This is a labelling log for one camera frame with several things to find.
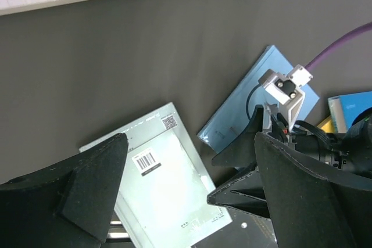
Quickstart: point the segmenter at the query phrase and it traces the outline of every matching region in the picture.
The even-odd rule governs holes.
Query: black cable
[[[300,128],[297,128],[295,126],[293,126],[292,128],[292,132],[295,134],[295,135],[306,135],[307,132],[303,129],[300,129]]]
[[[295,124],[311,132],[314,136],[321,140],[326,145],[326,147],[330,148],[331,146],[330,138],[323,130],[302,120],[297,120]]]
[[[246,116],[247,116],[249,121],[251,120],[251,116],[249,115],[249,100],[251,99],[253,93],[255,93],[256,89],[258,89],[260,86],[261,85],[258,84],[255,87],[253,87],[252,90],[250,91],[250,93],[248,94],[248,97],[246,98],[245,112],[246,112]]]

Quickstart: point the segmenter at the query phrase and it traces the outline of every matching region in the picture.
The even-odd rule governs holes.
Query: black mechanical part
[[[372,180],[263,133],[257,133],[255,147],[279,247],[371,246]]]
[[[93,148],[0,185],[2,247],[100,247],[128,151],[117,134]]]
[[[223,186],[210,193],[209,204],[224,206],[250,214],[270,218],[256,163],[244,168]]]
[[[263,110],[260,111],[258,108],[257,112],[263,114]],[[262,166],[257,164],[257,148],[253,137],[262,128],[262,114],[255,114],[255,117],[248,125],[251,128],[249,133],[247,133],[248,136],[245,136],[243,132],[215,159],[212,159],[214,165],[217,165],[214,160],[218,159],[218,166],[238,166],[245,167],[245,169],[209,194],[208,203],[231,207],[249,214],[269,218],[270,211],[267,204],[265,204],[266,195],[262,193],[263,185],[260,181]],[[275,119],[279,120],[280,116],[272,118],[273,123],[275,123]],[[279,123],[276,126],[278,129],[282,127]],[[308,158],[313,158],[324,165],[367,178],[371,177],[372,118],[365,118],[357,123],[346,135],[325,134],[315,127],[310,129],[316,135],[297,132],[289,136],[288,143],[283,141],[282,136],[275,133],[274,130],[267,136],[272,140],[277,139],[280,142],[284,142],[285,146],[289,146],[288,148],[293,149],[294,152],[301,152]]]
[[[341,141],[341,149],[348,159],[342,165],[343,170],[372,178],[372,117],[351,126]]]
[[[366,119],[366,118],[370,117],[370,115],[372,115],[372,107],[369,107],[369,108],[366,109],[363,113],[361,113],[360,115],[358,115],[358,116],[354,119],[354,121],[353,121],[353,123],[352,123],[352,126],[353,126],[354,124],[357,124],[360,120],[362,120],[362,119]]]
[[[288,138],[283,132],[284,126],[278,121],[277,117],[270,116],[271,118],[271,132],[269,133],[274,139],[281,142],[288,142]]]
[[[275,85],[287,96],[291,96],[291,94],[296,90],[296,85],[291,80],[282,81],[281,79],[278,79],[275,82]]]
[[[213,166],[247,167],[256,162],[254,138],[262,131],[263,106],[256,106],[252,119],[241,134],[212,158]]]

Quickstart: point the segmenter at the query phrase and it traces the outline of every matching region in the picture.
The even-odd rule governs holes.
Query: barcode
[[[147,175],[151,171],[161,166],[152,148],[147,148],[140,154],[134,156],[132,160],[142,176]]]
[[[173,115],[162,118],[162,121],[165,126],[165,129],[167,130],[172,129],[177,126],[176,119],[174,119]]]
[[[144,169],[146,169],[148,167],[151,167],[154,164],[156,164],[156,161],[153,158],[153,156],[151,155],[151,153],[147,153],[147,154],[143,155],[142,157],[137,158],[136,161],[137,161],[137,164],[139,165],[139,167],[141,168],[141,170],[144,170]]]

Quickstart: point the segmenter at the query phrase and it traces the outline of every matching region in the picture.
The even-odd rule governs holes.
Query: purple cable
[[[319,53],[312,61],[310,61],[306,66],[305,69],[307,71],[312,71],[324,58],[326,58],[331,52],[342,46],[343,44],[347,43],[351,39],[362,35],[365,32],[372,30],[372,21],[367,23],[363,26],[360,26],[349,33],[346,33],[340,39],[334,41],[331,45],[325,48],[321,53]]]

